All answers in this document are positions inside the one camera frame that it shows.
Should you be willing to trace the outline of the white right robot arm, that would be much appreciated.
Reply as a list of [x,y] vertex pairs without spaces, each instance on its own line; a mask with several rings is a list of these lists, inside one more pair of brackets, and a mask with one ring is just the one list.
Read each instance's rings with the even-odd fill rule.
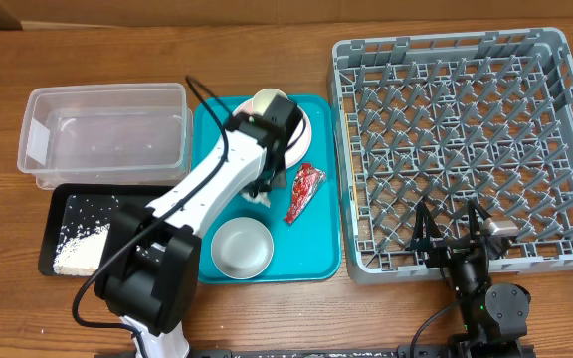
[[518,234],[515,222],[491,215],[475,200],[467,201],[469,231],[457,239],[442,235],[424,202],[415,209],[409,251],[423,253],[428,268],[437,268],[455,294],[455,301],[418,328],[408,348],[418,357],[424,330],[454,308],[461,312],[465,331],[453,334],[434,354],[438,357],[533,357],[523,346],[531,295],[514,283],[493,283],[490,262],[510,249]]

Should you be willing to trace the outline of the red snack wrapper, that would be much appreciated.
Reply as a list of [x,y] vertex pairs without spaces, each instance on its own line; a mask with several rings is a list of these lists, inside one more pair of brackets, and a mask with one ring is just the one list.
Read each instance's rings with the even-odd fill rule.
[[302,163],[295,175],[291,201],[284,221],[292,225],[299,217],[319,187],[326,181],[326,173],[310,163]]

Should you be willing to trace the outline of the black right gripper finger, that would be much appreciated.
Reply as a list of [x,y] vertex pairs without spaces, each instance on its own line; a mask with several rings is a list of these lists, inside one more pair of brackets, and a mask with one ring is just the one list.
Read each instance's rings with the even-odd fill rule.
[[467,212],[470,238],[475,242],[483,244],[485,235],[481,229],[481,224],[490,218],[491,214],[484,209],[476,199],[468,199]]
[[431,249],[438,245],[443,236],[439,230],[430,210],[421,201],[415,207],[415,224],[410,240],[411,249]]

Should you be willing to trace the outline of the grey bowl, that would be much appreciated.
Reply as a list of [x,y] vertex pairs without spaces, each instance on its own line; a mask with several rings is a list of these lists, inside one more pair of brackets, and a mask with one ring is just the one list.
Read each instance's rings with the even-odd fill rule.
[[211,258],[224,276],[245,280],[260,275],[270,264],[274,241],[270,230],[260,221],[239,217],[227,221],[215,232]]

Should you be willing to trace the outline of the cream cup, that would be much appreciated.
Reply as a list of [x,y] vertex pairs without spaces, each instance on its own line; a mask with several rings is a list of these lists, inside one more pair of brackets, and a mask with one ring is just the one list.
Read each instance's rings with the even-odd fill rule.
[[252,110],[254,114],[263,115],[276,96],[287,98],[287,95],[274,88],[261,89],[252,98]]

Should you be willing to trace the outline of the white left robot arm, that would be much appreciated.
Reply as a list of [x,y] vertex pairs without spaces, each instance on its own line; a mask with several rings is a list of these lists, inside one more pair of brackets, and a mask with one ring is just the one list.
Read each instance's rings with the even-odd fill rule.
[[92,282],[131,333],[136,356],[188,355],[181,322],[196,294],[202,239],[237,194],[284,184],[285,153],[303,124],[302,109],[280,95],[260,114],[230,115],[215,147],[178,185],[112,217]]

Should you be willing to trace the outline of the pile of rice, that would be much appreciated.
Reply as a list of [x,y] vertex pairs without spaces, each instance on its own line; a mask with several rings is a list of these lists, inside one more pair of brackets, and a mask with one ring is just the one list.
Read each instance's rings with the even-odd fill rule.
[[111,214],[119,204],[114,195],[68,197],[53,260],[56,275],[89,276],[98,268]]

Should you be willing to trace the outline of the white napkin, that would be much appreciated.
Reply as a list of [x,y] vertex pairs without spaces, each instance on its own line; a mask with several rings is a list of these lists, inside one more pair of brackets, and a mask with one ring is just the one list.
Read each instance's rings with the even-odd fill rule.
[[242,192],[241,196],[252,204],[262,204],[267,208],[271,206],[271,201],[267,192],[260,192],[255,196],[252,196],[249,192]]

